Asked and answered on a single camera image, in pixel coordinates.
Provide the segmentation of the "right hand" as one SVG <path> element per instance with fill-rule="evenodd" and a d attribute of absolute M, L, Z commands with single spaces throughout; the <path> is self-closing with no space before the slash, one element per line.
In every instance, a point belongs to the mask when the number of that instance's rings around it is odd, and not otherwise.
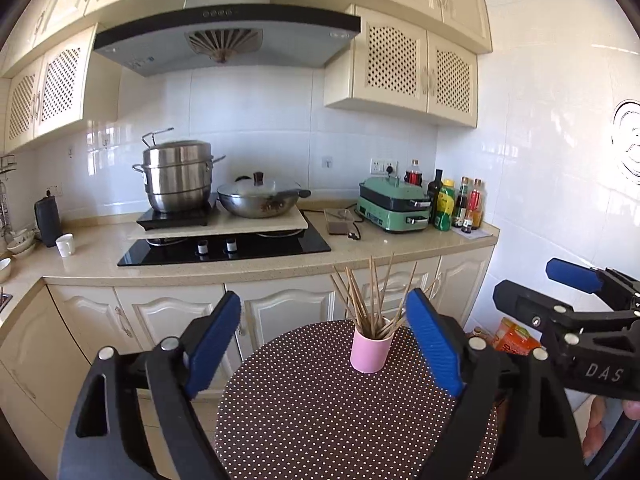
<path fill-rule="evenodd" d="M 638 420 L 639 408 L 638 401 L 620 401 L 596 396 L 591 403 L 587 430 L 582 439 L 584 459 L 591 460 L 599 452 L 622 415 L 630 420 Z"/>

